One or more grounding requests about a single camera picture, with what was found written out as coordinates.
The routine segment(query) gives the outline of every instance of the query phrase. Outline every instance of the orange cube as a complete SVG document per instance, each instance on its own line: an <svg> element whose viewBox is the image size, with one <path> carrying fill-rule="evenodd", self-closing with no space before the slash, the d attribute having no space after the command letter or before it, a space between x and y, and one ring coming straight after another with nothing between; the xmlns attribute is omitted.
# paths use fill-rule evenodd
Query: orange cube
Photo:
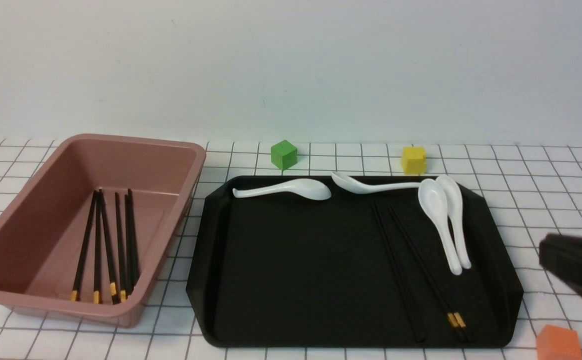
<svg viewBox="0 0 582 360"><path fill-rule="evenodd" d="M537 335L538 360L582 360L577 331L546 325Z"/></svg>

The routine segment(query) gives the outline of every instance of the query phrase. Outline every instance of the table surface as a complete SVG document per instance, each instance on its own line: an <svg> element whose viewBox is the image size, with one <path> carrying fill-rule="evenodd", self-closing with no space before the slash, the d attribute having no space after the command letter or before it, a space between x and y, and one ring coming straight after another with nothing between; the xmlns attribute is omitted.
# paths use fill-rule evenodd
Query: table surface
<svg viewBox="0 0 582 360"><path fill-rule="evenodd" d="M0 213L53 153L59 139L0 138ZM204 198L240 175L400 176L411 144L300 143L284 172L270 161L273 143L202 142L208 151L190 214L136 328L21 316L0 306L0 358L188 360L534 360L546 324L572 328L582 344L582 299L538 264L538 242L551 231L582 236L582 146L426 145L428 173L449 174L489 203L517 269L524 302L509 346L490 350L224 349L207 344L185 293Z"/></svg>

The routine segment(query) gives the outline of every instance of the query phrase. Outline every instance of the wooden block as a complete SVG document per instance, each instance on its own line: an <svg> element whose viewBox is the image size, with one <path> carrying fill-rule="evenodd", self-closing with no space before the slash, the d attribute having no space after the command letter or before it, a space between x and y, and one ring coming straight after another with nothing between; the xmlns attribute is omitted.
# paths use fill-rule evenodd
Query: wooden block
<svg viewBox="0 0 582 360"><path fill-rule="evenodd" d="M271 146L271 162L280 170L297 164L297 148L286 140Z"/></svg>
<svg viewBox="0 0 582 360"><path fill-rule="evenodd" d="M426 151L421 146L406 146L402 150L402 170L405 174L426 173Z"/></svg>
<svg viewBox="0 0 582 360"><path fill-rule="evenodd" d="M546 325L537 335L538 360L582 360L577 331Z"/></svg>

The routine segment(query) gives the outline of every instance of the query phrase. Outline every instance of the spoon bowl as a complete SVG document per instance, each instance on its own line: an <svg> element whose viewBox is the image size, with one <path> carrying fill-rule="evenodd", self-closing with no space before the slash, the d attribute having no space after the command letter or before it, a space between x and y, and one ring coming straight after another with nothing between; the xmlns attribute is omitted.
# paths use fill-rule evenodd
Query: spoon bowl
<svg viewBox="0 0 582 360"><path fill-rule="evenodd" d="M280 192L291 192L307 199L322 201L330 199L330 189L322 182L312 178L295 178L271 186L259 187L258 189L238 190L233 189L233 196L236 198L252 198Z"/></svg>
<svg viewBox="0 0 582 360"><path fill-rule="evenodd" d="M453 274L460 275L462 273L462 265L460 265L460 260L453 246L453 239L448 226L448 202L444 189L435 180L426 178L420 184L417 197L422 210L437 228L449 269Z"/></svg>
<svg viewBox="0 0 582 360"><path fill-rule="evenodd" d="M471 260L469 253L466 251L466 241L464 239L464 199L462 199L462 191L457 185L457 182L448 175L440 175L435 180L446 194L448 200L448 213L453 225L453 238L455 239L455 250L460 259L460 264L464 269L471 268Z"/></svg>
<svg viewBox="0 0 582 360"><path fill-rule="evenodd" d="M399 189L417 189L419 187L419 182L397 182L394 184L368 185L337 171L331 173L331 178L337 186L358 195L396 191Z"/></svg>

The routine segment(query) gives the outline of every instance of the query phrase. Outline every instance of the chopsticks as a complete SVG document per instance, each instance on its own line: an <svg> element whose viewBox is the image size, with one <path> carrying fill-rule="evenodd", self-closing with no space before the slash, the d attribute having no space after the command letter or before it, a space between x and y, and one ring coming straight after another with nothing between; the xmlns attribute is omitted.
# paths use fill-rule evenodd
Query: chopsticks
<svg viewBox="0 0 582 360"><path fill-rule="evenodd" d="M106 265L108 266L108 286L111 291L111 301L113 304L120 303L120 296L117 294L117 284L115 284L117 275L115 275L115 262L113 260L113 248L111 245L111 232L108 228L108 219L106 218L106 202L102 189L99 190L99 204L102 212L102 225L104 226L104 249L106 251Z"/></svg>
<svg viewBox="0 0 582 360"><path fill-rule="evenodd" d="M84 269L86 267L87 255L89 252L89 240L95 218L95 244L94 244L94 267L93 267L93 303L103 303L102 297L102 241L104 241L106 266L108 270L109 290L113 305L123 303L133 291L133 287L140 277L139 259L137 250L137 238L135 231L135 215L133 211L133 193L128 189L128 194L124 195L124 226L126 227L126 249L124 248L124 233L122 232L122 214L120 205L120 195L115 193L115 230L117 232L117 267L119 271L119 281L115 269L115 256L113 253L113 243L111 230L109 228L108 216L106 214L106 201L102 189L93 191L89 216L82 239L80 257L73 281L71 291L71 301L80 301L80 292Z"/></svg>
<svg viewBox="0 0 582 360"><path fill-rule="evenodd" d="M115 229L117 230L117 266L120 269L120 301L126 301L126 262L124 260L124 235L122 235L122 216L120 215L120 194L115 193Z"/></svg>
<svg viewBox="0 0 582 360"><path fill-rule="evenodd" d="M97 196L95 207L95 255L93 268L93 304L102 303L102 260L101 260L101 233L100 233L100 219L102 207L99 205L99 196Z"/></svg>
<svg viewBox="0 0 582 360"><path fill-rule="evenodd" d="M140 278L140 267L138 264L137 241L135 237L135 214L133 213L133 192L128 189L124 196L124 212L126 214L126 260L128 267L129 284L127 292L133 292L138 278Z"/></svg>
<svg viewBox="0 0 582 360"><path fill-rule="evenodd" d="M409 325L411 332L413 333L413 338L416 342L423 342L426 339L426 333L424 326L422 324L422 319L416 306L415 299L411 291L407 291L407 283L404 277L398 269L398 264L395 260L395 255L393 253L393 248L391 247L391 242L389 241L389 236L386 232L386 227L382 222L382 216L380 215L380 210L377 207L377 203L371 203L373 207L373 215L375 215L375 221L377 222L380 232L382 233L382 240L384 241L384 248L389 256L389 263L391 264L391 270L393 271L393 277L395 280L395 285L398 287L398 292L400 292L400 297L402 303L404 304L405 312L407 313L407 319L409 320Z"/></svg>
<svg viewBox="0 0 582 360"><path fill-rule="evenodd" d="M467 329L464 319L462 319L462 315L460 315L459 311L453 310L451 305L448 303L447 299L444 297L444 294L439 285L437 285L437 282L435 281L433 274L430 272L430 269L426 267L426 264L424 262L424 259L422 258L421 253L415 247L413 240L410 238L409 234L404 228L404 225L401 223L400 218L395 212L395 209L391 205L389 205L389 212L391 213L393 223L395 223L395 225L397 226L402 237L409 246L409 249L413 257L417 261L419 268L425 275L425 278L428 281L428 285L430 285L431 289L435 293L435 296L437 297L437 300L440 303L442 310L446 313L447 320L449 324L451 324L453 331L455 331L455 335L457 335L458 340L460 340L461 342L472 342L473 338L471 337L471 334Z"/></svg>
<svg viewBox="0 0 582 360"><path fill-rule="evenodd" d="M80 258L78 259L78 269L75 272L75 280L73 281L73 291L71 292L71 301L80 301L82 277L84 276L84 265L87 262L87 252L89 251L90 233L91 229L93 228L93 212L95 212L96 204L97 204L97 192L93 191L93 196L91 197L91 204L89 207L89 217L87 218L87 227L84 230L82 249L80 250Z"/></svg>

